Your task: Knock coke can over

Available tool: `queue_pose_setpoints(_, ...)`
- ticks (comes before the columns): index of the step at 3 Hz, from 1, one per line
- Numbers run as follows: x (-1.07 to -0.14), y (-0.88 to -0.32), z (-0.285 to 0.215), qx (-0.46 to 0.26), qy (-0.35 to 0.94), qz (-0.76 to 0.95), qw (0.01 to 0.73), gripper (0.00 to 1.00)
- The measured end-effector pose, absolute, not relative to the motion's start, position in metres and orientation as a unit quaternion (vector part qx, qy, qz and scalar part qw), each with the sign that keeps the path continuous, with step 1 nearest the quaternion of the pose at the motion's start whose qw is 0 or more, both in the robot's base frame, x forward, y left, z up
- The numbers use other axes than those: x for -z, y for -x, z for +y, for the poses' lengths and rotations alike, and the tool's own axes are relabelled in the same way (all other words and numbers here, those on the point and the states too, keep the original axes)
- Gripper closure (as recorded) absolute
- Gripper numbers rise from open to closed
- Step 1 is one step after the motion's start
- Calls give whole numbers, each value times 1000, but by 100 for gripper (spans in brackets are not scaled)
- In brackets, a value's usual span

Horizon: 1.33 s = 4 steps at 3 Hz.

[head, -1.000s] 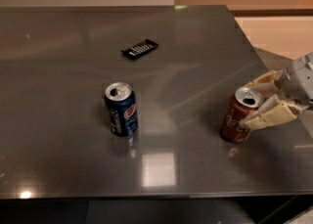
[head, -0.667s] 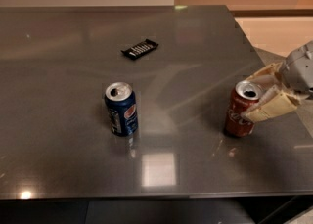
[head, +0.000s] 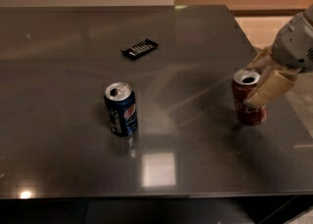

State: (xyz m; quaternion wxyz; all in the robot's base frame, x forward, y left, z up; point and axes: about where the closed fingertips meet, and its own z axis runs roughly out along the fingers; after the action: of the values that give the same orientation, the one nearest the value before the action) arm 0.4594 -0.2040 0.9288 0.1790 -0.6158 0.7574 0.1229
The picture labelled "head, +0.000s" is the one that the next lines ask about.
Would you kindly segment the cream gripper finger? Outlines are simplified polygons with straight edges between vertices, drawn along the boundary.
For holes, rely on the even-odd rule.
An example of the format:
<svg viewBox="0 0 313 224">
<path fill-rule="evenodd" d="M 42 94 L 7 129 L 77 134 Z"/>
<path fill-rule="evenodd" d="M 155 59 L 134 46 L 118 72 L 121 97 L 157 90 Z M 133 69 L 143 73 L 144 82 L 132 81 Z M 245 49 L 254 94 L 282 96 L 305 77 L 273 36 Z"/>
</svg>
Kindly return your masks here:
<svg viewBox="0 0 313 224">
<path fill-rule="evenodd" d="M 246 67 L 265 71 L 266 69 L 275 68 L 277 66 L 278 64 L 273 59 L 272 47 L 269 46 L 261 49 Z"/>
<path fill-rule="evenodd" d="M 297 75 L 281 70 L 273 70 L 268 77 L 246 97 L 251 107 L 263 107 L 291 90 Z"/>
</svg>

